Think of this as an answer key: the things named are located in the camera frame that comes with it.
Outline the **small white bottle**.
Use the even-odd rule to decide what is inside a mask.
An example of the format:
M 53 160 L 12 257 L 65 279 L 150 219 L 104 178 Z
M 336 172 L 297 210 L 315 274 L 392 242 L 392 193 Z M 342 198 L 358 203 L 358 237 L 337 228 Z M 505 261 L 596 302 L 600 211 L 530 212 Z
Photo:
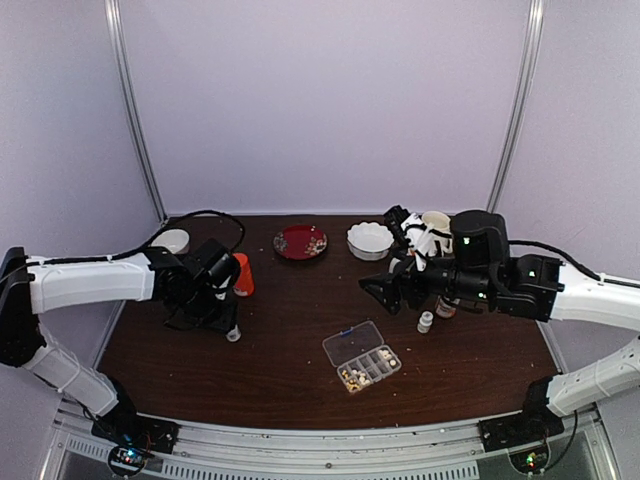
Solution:
M 238 325 L 226 333 L 226 340 L 232 343 L 239 341 L 241 338 L 241 330 Z
M 429 332 L 433 324 L 434 316 L 430 311 L 424 311 L 421 313 L 417 323 L 417 331 L 420 334 L 426 334 Z

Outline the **clear plastic pill organizer box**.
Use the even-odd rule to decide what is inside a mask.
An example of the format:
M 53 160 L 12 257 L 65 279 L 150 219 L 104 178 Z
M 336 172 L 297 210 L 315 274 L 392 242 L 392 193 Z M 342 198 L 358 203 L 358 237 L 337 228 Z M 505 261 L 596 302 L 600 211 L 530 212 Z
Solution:
M 399 372 L 402 362 L 372 320 L 322 341 L 325 354 L 349 394 L 356 394 Z

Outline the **grey cap supplement bottle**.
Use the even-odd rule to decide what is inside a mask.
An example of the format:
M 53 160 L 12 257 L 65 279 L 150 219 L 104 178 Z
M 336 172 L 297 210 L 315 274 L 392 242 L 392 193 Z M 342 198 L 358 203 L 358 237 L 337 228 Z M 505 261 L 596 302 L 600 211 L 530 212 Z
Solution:
M 435 315 L 442 319 L 451 319 L 457 313 L 457 299 L 439 296 L 435 304 Z

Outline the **orange pill bottle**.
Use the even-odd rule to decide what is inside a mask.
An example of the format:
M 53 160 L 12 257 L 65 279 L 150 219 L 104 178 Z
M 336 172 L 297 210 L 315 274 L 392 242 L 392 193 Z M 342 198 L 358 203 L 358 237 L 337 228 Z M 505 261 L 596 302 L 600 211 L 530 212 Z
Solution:
M 234 253 L 240 266 L 240 274 L 234 285 L 234 292 L 239 297 L 249 297 L 255 292 L 255 284 L 249 257 L 244 253 Z

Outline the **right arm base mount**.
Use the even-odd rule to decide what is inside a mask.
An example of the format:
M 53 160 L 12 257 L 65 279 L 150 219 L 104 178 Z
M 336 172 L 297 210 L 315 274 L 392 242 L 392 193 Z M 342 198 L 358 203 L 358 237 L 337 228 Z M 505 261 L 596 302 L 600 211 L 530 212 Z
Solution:
M 485 452 L 541 442 L 564 432 L 561 418 L 552 413 L 517 413 L 478 423 Z

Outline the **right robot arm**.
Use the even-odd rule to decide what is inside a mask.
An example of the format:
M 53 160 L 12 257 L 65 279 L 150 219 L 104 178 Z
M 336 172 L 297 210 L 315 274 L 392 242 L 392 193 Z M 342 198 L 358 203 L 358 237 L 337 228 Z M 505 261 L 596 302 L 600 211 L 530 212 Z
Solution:
M 538 322 L 639 329 L 638 281 L 596 273 L 543 243 L 534 245 L 540 254 L 515 257 L 497 213 L 466 210 L 442 230 L 394 206 L 384 222 L 404 255 L 390 272 L 359 285 L 392 315 L 403 305 L 419 309 L 436 295 L 454 307 L 481 303 L 489 312 Z

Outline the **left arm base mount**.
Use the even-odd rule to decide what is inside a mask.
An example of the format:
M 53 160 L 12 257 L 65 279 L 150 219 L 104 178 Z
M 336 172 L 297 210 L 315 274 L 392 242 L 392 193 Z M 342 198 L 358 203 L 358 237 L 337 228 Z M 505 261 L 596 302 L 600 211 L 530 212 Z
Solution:
M 171 454 L 179 433 L 177 423 L 145 416 L 137 416 L 129 430 L 111 426 L 100 417 L 94 418 L 92 423 L 93 436 L 144 454 Z

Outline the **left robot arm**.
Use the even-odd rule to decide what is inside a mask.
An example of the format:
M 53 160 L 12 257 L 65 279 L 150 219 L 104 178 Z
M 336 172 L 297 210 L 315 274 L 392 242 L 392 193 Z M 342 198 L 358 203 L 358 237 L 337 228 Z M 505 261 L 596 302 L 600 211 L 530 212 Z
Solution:
M 43 313 L 112 301 L 160 302 L 183 328 L 204 328 L 234 342 L 241 336 L 233 286 L 240 264 L 209 240 L 178 256 L 161 246 L 99 257 L 30 257 L 9 249 L 1 262 L 1 362 L 22 368 L 74 398 L 123 444 L 144 424 L 122 386 L 81 364 L 39 321 Z

